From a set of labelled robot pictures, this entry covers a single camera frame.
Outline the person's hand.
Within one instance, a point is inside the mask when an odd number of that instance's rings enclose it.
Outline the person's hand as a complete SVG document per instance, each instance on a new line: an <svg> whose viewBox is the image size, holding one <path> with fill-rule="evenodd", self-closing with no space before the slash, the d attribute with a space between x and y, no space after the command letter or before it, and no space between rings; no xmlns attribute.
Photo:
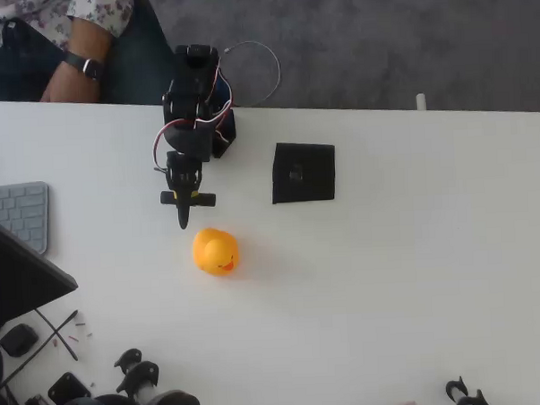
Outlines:
<svg viewBox="0 0 540 405"><path fill-rule="evenodd" d="M40 99L53 103L89 103L99 101L100 85L72 65L61 63L54 71Z"/></svg>

